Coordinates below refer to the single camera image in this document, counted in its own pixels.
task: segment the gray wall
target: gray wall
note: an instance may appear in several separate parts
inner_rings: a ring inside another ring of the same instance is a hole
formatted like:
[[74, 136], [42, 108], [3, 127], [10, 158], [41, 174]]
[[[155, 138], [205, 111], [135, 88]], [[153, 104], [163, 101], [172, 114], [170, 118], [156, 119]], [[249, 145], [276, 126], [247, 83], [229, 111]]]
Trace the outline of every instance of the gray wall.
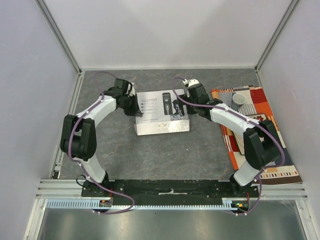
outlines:
[[77, 76], [34, 0], [0, 3], [0, 235], [21, 240]]
[[82, 68], [258, 62], [291, 0], [45, 0]]
[[300, 1], [261, 69], [285, 144], [320, 223], [320, 1]]

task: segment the striped cloth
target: striped cloth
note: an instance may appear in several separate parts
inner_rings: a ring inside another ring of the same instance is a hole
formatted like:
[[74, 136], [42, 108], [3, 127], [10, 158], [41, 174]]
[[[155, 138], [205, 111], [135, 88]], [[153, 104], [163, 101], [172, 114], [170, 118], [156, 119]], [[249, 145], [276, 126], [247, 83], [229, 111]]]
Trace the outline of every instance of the striped cloth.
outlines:
[[[241, 114], [260, 121], [269, 119], [273, 122], [283, 147], [285, 154], [284, 165], [268, 168], [267, 172], [260, 175], [262, 183], [265, 185], [301, 183], [302, 179], [291, 161], [262, 87], [243, 86], [227, 89], [213, 89], [211, 95], [213, 98], [220, 99], [230, 106], [233, 92], [241, 93], [246, 97], [245, 104], [238, 110]], [[223, 125], [221, 125], [221, 130], [232, 166], [234, 170], [238, 170], [246, 160], [244, 155], [245, 149], [243, 137], [233, 133]], [[276, 166], [280, 162], [281, 158], [279, 157], [275, 162], [271, 162], [268, 166]]]

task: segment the product box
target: product box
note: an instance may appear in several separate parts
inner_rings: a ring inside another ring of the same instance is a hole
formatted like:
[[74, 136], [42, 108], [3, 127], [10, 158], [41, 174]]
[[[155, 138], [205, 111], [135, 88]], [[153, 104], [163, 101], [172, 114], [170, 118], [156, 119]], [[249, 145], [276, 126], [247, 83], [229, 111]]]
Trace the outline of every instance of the product box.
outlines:
[[[175, 90], [179, 95], [183, 89]], [[137, 135], [187, 132], [190, 122], [187, 107], [181, 113], [177, 97], [172, 90], [138, 92], [137, 100], [142, 117], [135, 118], [134, 129]]]

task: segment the black mounting base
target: black mounting base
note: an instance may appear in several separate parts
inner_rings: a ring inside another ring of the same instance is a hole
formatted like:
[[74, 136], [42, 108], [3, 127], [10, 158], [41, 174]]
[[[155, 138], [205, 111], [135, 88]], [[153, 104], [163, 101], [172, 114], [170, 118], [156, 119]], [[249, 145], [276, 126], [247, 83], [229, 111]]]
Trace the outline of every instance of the black mounting base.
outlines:
[[[131, 196], [135, 204], [141, 205], [220, 205], [222, 198], [258, 197], [256, 186], [248, 186], [234, 192], [232, 183], [219, 180], [110, 180], [105, 186]], [[108, 192], [94, 183], [85, 181], [82, 197], [110, 197]], [[112, 194], [113, 205], [131, 205], [126, 197]]]

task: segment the cup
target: cup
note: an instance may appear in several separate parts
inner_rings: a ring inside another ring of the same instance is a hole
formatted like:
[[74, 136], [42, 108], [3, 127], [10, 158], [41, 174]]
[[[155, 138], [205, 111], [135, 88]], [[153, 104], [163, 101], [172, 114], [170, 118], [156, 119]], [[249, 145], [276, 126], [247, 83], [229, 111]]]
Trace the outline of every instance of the cup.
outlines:
[[246, 103], [246, 97], [242, 95], [241, 93], [234, 93], [232, 95], [231, 105], [230, 108], [232, 108], [235, 111], [238, 111], [238, 109]]

